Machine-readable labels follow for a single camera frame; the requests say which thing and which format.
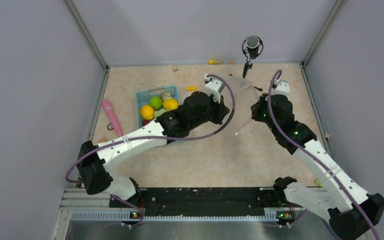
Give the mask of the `yellow mango toy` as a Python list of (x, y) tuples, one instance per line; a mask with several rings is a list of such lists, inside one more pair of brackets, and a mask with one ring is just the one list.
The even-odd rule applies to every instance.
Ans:
[(179, 107), (179, 102), (175, 98), (166, 99), (163, 101), (162, 107), (166, 111), (172, 111)]

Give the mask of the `clear zip top bag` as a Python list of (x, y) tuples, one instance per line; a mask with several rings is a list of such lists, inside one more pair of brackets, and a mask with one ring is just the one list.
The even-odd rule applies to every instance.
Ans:
[(245, 78), (227, 75), (224, 79), (234, 93), (235, 110), (223, 132), (228, 136), (237, 136), (252, 121), (251, 106), (259, 100), (259, 96), (254, 85)]

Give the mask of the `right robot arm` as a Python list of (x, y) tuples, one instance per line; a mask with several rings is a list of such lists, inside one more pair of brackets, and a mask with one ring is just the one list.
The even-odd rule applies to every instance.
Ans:
[(279, 178), (274, 186), (274, 202), (304, 207), (325, 221), (341, 240), (356, 240), (367, 231), (380, 239), (375, 226), (384, 212), (384, 197), (369, 193), (335, 162), (315, 133), (295, 120), (288, 98), (263, 93), (250, 109), (251, 118), (265, 123), (277, 143), (304, 164), (324, 188), (323, 192), (316, 191), (292, 177)]

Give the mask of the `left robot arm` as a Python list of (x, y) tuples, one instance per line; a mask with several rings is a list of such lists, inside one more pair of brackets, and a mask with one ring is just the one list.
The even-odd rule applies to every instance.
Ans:
[(175, 141), (192, 141), (189, 133), (204, 123), (211, 122), (221, 127), (216, 135), (233, 118), (236, 104), (228, 108), (221, 97), (196, 91), (183, 104), (167, 111), (147, 125), (115, 140), (94, 145), (91, 141), (81, 145), (76, 167), (88, 195), (107, 193), (119, 197), (127, 206), (140, 202), (140, 189), (131, 177), (118, 176), (113, 170), (128, 160), (149, 149), (165, 146)]

